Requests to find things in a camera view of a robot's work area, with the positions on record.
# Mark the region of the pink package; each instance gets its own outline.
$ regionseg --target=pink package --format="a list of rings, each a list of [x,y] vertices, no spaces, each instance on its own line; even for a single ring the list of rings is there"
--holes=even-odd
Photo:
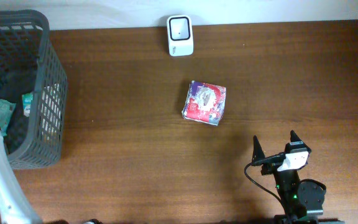
[[[182,115],[185,119],[217,126],[225,101],[226,87],[191,81]]]

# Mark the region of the wire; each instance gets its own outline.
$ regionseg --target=wire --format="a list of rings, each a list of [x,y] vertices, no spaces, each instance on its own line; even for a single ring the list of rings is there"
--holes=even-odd
[[[273,193],[273,192],[267,190],[264,186],[258,184],[256,181],[254,181],[254,180],[247,174],[247,169],[248,169],[248,167],[250,167],[251,165],[252,165],[252,163],[250,162],[250,163],[248,163],[248,164],[246,165],[246,167],[244,168],[244,174],[246,175],[246,177],[247,177],[252,183],[254,183],[256,186],[260,187],[262,190],[266,191],[267,193],[273,195],[273,197],[275,197],[275,198],[278,200],[278,202],[280,202],[281,206],[283,207],[284,213],[285,213],[285,215],[287,216],[287,220],[289,221],[289,223],[292,223],[292,221],[290,220],[290,216],[288,215],[287,210],[285,209],[284,204],[283,204],[283,202],[281,201],[281,199],[280,199],[275,193]]]

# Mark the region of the wood grain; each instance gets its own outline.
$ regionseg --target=wood grain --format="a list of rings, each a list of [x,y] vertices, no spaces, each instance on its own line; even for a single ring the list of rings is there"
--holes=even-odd
[[[282,214],[249,182],[294,129],[301,179],[328,187],[322,218],[358,223],[358,21],[197,26],[172,58],[166,30],[51,33],[69,95],[61,161],[16,176],[45,221],[211,223]],[[191,80],[227,87],[218,127],[181,117]],[[274,190],[274,179],[251,176]]]

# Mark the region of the wooden table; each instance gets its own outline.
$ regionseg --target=wooden table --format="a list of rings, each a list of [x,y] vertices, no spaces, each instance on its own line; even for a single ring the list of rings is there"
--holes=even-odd
[[[18,170],[45,221],[211,223],[282,214],[249,182],[290,130],[312,148],[301,179],[328,187],[322,218],[358,223],[358,21],[197,26],[188,57],[165,28],[67,30],[51,40],[69,81],[61,161]],[[188,85],[227,87],[218,127],[181,117]],[[250,175],[274,190],[273,176]]]

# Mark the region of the gray plastic basket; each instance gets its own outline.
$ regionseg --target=gray plastic basket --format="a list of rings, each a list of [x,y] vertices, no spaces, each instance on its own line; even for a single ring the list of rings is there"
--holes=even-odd
[[[22,95],[32,93],[30,116]],[[34,10],[0,12],[0,98],[16,103],[4,143],[13,169],[60,159],[67,76],[49,41],[47,18]]]

